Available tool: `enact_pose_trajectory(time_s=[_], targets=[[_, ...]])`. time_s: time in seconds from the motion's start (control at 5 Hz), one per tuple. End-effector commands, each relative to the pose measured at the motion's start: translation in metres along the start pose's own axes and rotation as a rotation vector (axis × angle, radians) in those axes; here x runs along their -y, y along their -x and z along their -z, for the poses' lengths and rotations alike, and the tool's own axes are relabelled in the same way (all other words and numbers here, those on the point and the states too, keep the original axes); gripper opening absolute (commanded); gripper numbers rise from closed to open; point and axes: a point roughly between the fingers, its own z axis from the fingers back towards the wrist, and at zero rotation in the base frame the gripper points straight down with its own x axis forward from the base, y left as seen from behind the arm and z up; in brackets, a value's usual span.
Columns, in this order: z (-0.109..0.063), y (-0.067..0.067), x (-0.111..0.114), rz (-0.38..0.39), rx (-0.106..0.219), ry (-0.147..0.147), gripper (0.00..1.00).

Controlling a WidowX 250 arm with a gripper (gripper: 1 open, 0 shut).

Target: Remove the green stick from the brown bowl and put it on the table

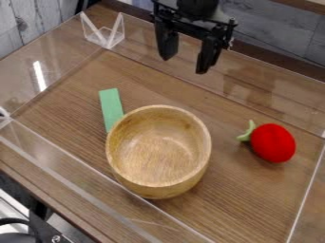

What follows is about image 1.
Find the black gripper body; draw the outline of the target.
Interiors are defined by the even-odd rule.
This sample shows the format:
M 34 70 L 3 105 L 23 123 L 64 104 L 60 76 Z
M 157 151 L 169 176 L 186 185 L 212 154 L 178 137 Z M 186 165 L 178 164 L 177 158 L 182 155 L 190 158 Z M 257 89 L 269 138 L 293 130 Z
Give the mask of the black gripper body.
M 165 21 L 177 32 L 204 39 L 217 37 L 221 47 L 228 48 L 234 40 L 238 21 L 221 7 L 220 0 L 151 0 L 153 16 Z

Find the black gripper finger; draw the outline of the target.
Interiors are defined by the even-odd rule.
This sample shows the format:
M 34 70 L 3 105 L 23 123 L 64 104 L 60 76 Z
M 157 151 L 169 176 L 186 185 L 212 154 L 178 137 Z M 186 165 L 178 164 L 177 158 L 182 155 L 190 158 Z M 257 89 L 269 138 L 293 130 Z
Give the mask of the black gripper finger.
M 205 74 L 216 65 L 221 53 L 221 42 L 216 36 L 209 35 L 202 41 L 201 51 L 197 58 L 196 73 Z
M 165 61 L 167 61 L 178 52 L 179 34 L 169 22 L 157 18 L 155 35 L 161 57 Z

